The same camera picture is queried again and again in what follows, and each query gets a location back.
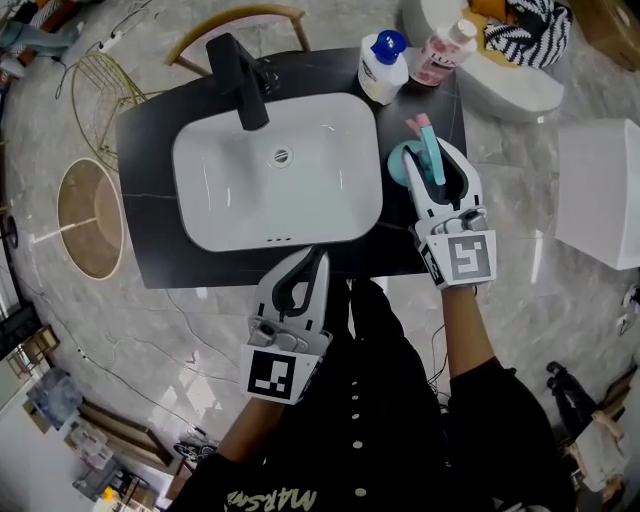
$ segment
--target white stool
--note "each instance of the white stool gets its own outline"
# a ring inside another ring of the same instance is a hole
[[[632,121],[560,128],[556,238],[616,270],[640,267],[640,128]]]

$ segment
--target marble floor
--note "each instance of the marble floor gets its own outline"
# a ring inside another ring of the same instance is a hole
[[[369,33],[395,24],[397,0],[279,0],[304,8],[313,49],[357,46]],[[194,78],[162,61],[197,22],[248,0],[154,0],[140,22],[110,52],[142,90],[171,88]],[[109,0],[82,13],[87,25],[67,53],[71,64],[120,21],[130,0]],[[595,397],[631,363],[636,327],[616,334],[619,303],[635,272],[616,272],[553,238],[558,195],[557,127],[602,117],[640,123],[640,74],[619,69],[574,26],[555,72],[565,100],[544,123],[506,126],[464,106],[469,159],[484,184],[498,234],[498,279],[478,300],[496,353],[514,366],[553,422],[545,388],[547,361],[566,364]],[[296,48],[287,23],[234,30],[254,55]],[[203,45],[190,56],[206,66]],[[117,274],[84,278],[68,260],[57,226],[56,196],[65,169],[91,152],[73,118],[69,82],[54,99],[62,68],[36,59],[8,94],[3,119],[6,193],[21,244],[14,259],[21,284],[62,344],[56,362],[85,395],[148,424],[167,443],[192,422],[220,438],[245,399],[236,385],[238,347],[247,339],[253,288],[147,290],[129,242]],[[426,275],[391,278],[388,295],[420,353],[428,375],[442,365],[441,304]],[[448,388],[447,372],[440,388]]]

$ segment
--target wooden chair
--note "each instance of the wooden chair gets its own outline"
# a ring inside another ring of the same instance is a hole
[[[168,66],[177,64],[178,66],[182,66],[183,68],[188,69],[189,71],[193,71],[200,76],[210,75],[210,71],[204,69],[195,62],[182,57],[182,52],[184,52],[196,40],[200,39],[202,36],[218,27],[226,25],[227,23],[230,23],[232,21],[240,20],[242,18],[264,15],[276,15],[289,18],[291,24],[293,25],[293,30],[298,37],[298,41],[300,41],[302,50],[305,52],[311,51],[311,48],[309,47],[309,40],[307,39],[307,35],[305,34],[304,29],[302,28],[302,23],[300,21],[305,15],[305,12],[302,9],[276,4],[247,5],[244,7],[238,7],[236,9],[229,9],[228,11],[216,14],[211,18],[203,21],[195,28],[191,29],[169,52],[169,55],[165,59],[164,63]]]

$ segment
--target gold metal chair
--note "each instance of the gold metal chair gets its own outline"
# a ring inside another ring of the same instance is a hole
[[[98,159],[118,171],[113,121],[125,110],[146,101],[145,95],[108,55],[92,52],[76,64],[71,79],[71,103],[84,140]]]
[[[177,64],[178,66],[182,66],[183,68],[188,69],[189,71],[193,71],[200,76],[210,75],[210,71],[204,69],[195,62],[182,57],[182,52],[184,52],[189,46],[191,46],[202,36],[218,27],[226,25],[227,23],[230,23],[232,21],[240,20],[242,18],[264,15],[276,15],[289,18],[291,24],[293,25],[293,30],[298,37],[298,41],[300,42],[300,46],[302,47],[303,51],[309,52],[311,51],[309,40],[307,39],[307,35],[302,28],[301,22],[301,19],[305,14],[306,13],[302,9],[276,4],[247,5],[244,7],[238,7],[237,9],[229,9],[228,11],[224,11],[212,16],[208,20],[203,21],[198,26],[191,29],[169,52],[169,55],[167,55],[167,58],[164,62],[168,66]]]

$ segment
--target sink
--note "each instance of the sink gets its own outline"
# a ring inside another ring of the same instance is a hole
[[[182,222],[209,251],[341,242],[382,211],[373,113],[335,93],[266,104],[244,131],[233,110],[186,125],[173,145]]]

